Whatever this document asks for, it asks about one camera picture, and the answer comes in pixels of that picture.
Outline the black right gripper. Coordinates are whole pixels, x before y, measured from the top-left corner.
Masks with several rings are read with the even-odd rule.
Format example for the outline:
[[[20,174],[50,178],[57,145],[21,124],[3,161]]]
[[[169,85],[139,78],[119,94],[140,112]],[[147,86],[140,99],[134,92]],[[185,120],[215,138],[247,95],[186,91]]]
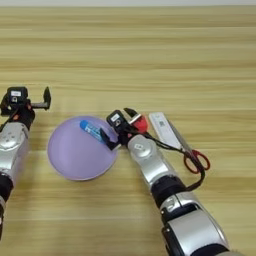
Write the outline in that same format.
[[[134,136],[145,134],[147,132],[146,127],[130,126],[141,118],[141,115],[136,110],[125,108],[124,111],[130,117],[130,119],[126,121],[126,123],[129,125],[121,126],[117,129],[116,133],[118,134],[118,142],[111,141],[105,131],[100,129],[101,138],[110,150],[117,150],[121,145],[127,145]]]

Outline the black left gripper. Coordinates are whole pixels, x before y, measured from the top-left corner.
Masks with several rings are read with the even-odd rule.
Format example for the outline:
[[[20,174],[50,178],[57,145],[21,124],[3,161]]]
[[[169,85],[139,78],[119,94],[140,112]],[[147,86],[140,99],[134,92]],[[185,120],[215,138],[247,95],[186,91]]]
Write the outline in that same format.
[[[51,105],[51,94],[48,87],[45,88],[43,94],[43,101],[39,103],[32,103],[31,106],[34,109],[44,109],[48,110]],[[30,129],[34,119],[35,112],[30,105],[25,105],[19,107],[8,119],[9,123],[19,122],[26,126],[27,129]],[[7,115],[8,113],[8,101],[7,95],[4,95],[2,101],[0,102],[0,112],[1,115]]]

